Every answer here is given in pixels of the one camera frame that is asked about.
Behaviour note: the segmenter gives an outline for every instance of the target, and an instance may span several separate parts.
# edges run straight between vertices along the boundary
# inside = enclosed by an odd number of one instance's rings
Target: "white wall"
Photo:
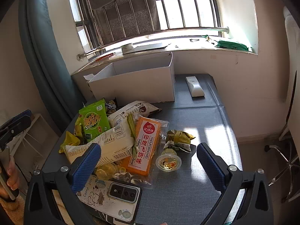
[[[87,64],[84,58],[78,61],[77,54],[84,53],[69,0],[47,0],[49,16],[52,23],[58,49],[67,69],[72,74],[77,69]]]
[[[175,73],[209,73],[238,140],[278,133],[287,115],[289,51],[281,0],[254,0],[258,55],[224,51],[174,52]]]
[[[258,32],[255,4],[253,0],[217,0],[220,11],[221,25],[229,27],[229,34],[224,36],[234,38],[258,52]]]
[[[8,118],[24,110],[41,113],[52,129],[60,131],[50,117],[35,85],[19,34],[16,0],[0,23],[0,111]]]

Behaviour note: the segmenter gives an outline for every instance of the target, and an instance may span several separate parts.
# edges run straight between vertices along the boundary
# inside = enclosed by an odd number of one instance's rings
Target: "red logo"
[[[155,127],[153,124],[147,122],[144,127],[143,130],[146,134],[153,134],[153,132],[155,131]]]

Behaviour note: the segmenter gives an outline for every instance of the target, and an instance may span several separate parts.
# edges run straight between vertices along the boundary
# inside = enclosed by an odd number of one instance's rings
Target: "wooden baseboard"
[[[236,140],[239,145],[244,145],[244,144],[252,144],[258,141],[276,140],[279,138],[279,136],[280,133],[270,133],[270,134],[260,134],[254,136],[239,137],[236,138]]]

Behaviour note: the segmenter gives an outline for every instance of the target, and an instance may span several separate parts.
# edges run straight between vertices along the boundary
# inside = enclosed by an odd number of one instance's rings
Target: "finger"
[[[18,171],[15,169],[15,171],[11,174],[11,176],[7,180],[7,185],[9,187],[13,186],[17,182],[18,177],[19,177]]]
[[[12,190],[16,190],[19,186],[20,186],[20,178],[18,177],[17,182],[13,186],[11,186],[10,188]]]
[[[10,156],[9,158],[9,165],[8,165],[8,169],[7,169],[7,174],[11,175],[16,169],[16,165],[15,165],[15,159],[13,156]]]

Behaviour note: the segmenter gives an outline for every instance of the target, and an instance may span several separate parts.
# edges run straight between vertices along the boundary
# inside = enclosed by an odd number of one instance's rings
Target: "jelly cup lid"
[[[181,159],[174,154],[164,154],[156,159],[156,166],[165,172],[172,172],[180,168]]]

